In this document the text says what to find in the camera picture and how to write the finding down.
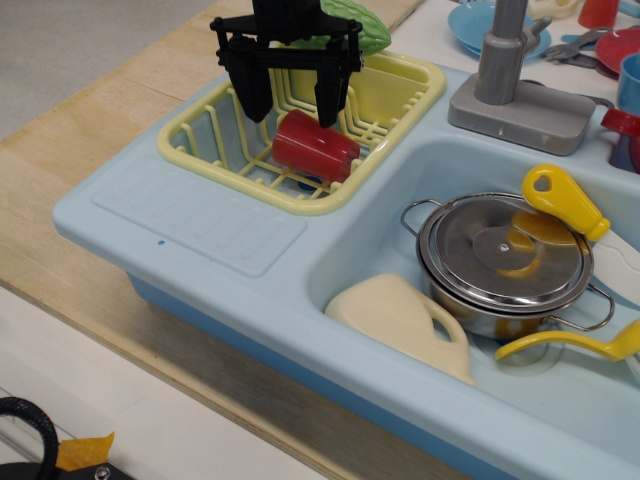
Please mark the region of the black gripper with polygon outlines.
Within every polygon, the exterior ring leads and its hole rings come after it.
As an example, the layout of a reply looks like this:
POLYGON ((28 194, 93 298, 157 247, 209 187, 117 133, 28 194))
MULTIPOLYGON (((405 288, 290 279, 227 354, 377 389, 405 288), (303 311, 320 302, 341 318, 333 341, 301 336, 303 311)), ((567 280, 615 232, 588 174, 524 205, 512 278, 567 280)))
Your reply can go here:
POLYGON ((318 70, 318 121, 323 128, 333 126, 345 108, 349 84, 349 77, 340 74, 363 67, 361 23, 324 12, 319 1, 254 1, 252 9, 250 15, 218 17, 210 24, 219 43, 219 63, 228 71, 244 69, 230 73, 244 114, 261 122, 271 111, 267 69, 318 70))

